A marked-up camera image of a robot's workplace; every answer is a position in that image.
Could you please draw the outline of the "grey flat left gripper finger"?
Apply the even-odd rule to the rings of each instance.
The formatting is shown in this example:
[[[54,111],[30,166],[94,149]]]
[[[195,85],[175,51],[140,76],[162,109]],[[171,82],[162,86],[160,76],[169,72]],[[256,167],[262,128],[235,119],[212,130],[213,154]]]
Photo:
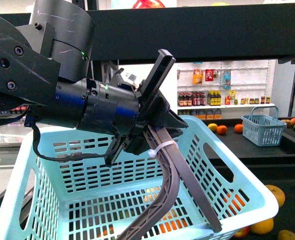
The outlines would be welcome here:
[[[204,217],[207,219],[213,231],[215,233],[220,232],[222,230],[221,222],[213,210],[204,190],[200,186],[199,181],[190,169],[186,159],[180,152],[179,147],[175,143],[172,143],[162,147],[161,149],[166,150],[166,152],[169,154],[169,158],[173,162],[176,170],[179,173],[179,176],[185,183],[191,196],[195,200],[197,206],[200,208]]]

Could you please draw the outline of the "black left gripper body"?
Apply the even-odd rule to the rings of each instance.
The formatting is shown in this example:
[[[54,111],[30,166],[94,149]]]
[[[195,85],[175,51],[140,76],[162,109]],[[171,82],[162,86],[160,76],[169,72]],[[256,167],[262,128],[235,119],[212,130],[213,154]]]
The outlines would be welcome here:
[[[134,155],[147,151],[150,145],[145,134],[148,132],[149,126],[165,128],[172,138],[180,136],[183,133],[182,129],[188,127],[188,124],[171,110],[169,102],[160,91],[160,86],[176,60],[165,49],[160,49],[158,53],[159,56],[149,75],[135,91],[139,103],[136,123],[131,133],[120,139],[120,143],[117,143],[116,140],[112,141],[116,152],[104,158],[107,167],[113,165],[122,150]]]

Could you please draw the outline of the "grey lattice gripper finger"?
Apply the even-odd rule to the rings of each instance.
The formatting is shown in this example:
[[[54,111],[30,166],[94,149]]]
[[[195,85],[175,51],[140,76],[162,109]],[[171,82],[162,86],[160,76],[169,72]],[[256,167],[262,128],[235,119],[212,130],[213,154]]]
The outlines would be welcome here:
[[[174,205],[180,189],[180,175],[163,147],[156,159],[162,170],[162,185],[155,200],[117,237],[118,240],[139,240]]]

